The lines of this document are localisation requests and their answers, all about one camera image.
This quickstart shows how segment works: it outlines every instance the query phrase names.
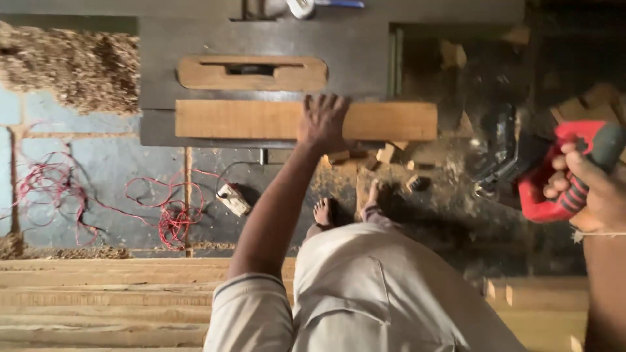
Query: red handle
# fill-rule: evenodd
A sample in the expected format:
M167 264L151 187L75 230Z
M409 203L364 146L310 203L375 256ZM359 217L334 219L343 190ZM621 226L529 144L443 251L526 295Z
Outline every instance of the red handle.
M626 144L623 128L609 122L566 122L555 129L555 134L557 142L548 151L542 165L518 180L521 211L531 221L569 220L587 205L589 187L571 172L567 174L568 190L556 199L546 199L543 195L543 187L555 173L552 160L563 154L563 144L576 143L578 151L607 173L615 168Z

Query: red wire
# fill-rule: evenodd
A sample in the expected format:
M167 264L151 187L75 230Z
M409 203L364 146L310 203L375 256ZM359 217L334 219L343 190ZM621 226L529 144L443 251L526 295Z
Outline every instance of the red wire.
M83 221L83 215L88 210L88 201L91 200L103 208L114 210L115 212L118 212L120 214L133 217L142 221L144 224L156 229L159 233L159 238L169 249L175 249L179 251L185 249L185 237L187 236L187 233L189 231L189 226L198 223L202 219L202 209L205 205L205 199L202 195L200 187L193 182L180 182L174 184L174 181L182 172L177 172L167 184L151 177L136 177L126 183L124 187L124 196L126 198L134 201L135 203L143 207L160 208L161 216L159 222L157 225L152 225L148 223L143 217L129 214L120 209L110 207L106 204L103 204L98 199L87 195L85 189L80 183L78 173L74 172L80 170L80 166L76 159L74 159L74 157L72 157L68 152L51 152L46 154L42 158L42 160L51 160L55 155L62 155L62 161L53 163L47 163L45 161L35 162L23 155L24 159L27 160L29 172L26 174L26 176L24 176L23 179L18 182L17 201L13 203L11 207L17 206L18 204L23 202L24 208L26 209L26 214L30 220L28 209L32 205L52 205L55 209L58 210L67 201L67 198L76 199L79 204L78 210L76 211L76 213L70 213L76 215L76 245L88 246L96 240L99 230L97 227L86 224ZM220 177L215 173L204 172L197 169L193 169L192 172L198 172L204 175L214 176L218 178ZM133 198L128 194L129 186L137 180L145 180L154 184L168 187L168 194L165 199L158 204L144 204L140 202L137 198ZM171 199L174 193L174 189L176 187L184 187L186 185L195 188L200 194L200 205L198 207L187 207L183 200ZM49 201L29 200L28 195L30 193L38 194L38 199L45 199L45 197L42 197L41 194L47 195L49 197ZM46 226L52 223L55 216L56 213L53 214L50 220L48 220L44 224L36 224L33 221L31 221L31 223L33 223L35 226ZM91 239L85 244L81 244L78 239L81 227L84 227L88 231L93 233Z

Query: wood offcut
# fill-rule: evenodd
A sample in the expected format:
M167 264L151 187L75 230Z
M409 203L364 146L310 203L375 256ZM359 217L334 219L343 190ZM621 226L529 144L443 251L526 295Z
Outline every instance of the wood offcut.
M300 102L178 100L176 135L198 138L295 140ZM437 137L431 103L353 103L343 129L349 140L430 141Z
M319 91L328 67L306 56L194 56L178 62L178 81L189 89Z

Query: shirt sleeve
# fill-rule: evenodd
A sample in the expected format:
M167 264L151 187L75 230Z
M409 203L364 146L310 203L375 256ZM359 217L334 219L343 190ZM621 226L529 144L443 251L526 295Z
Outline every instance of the shirt sleeve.
M266 274L243 274L213 294L204 352L289 351L294 327L282 282Z

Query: bare foot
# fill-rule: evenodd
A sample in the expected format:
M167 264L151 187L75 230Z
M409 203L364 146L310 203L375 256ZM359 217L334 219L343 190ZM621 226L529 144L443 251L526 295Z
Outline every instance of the bare foot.
M378 195L381 192L380 181L374 179L372 185L369 187L369 199L368 202L378 202Z
M320 225L332 226L331 202L328 198L320 200L313 207L313 217L315 222Z

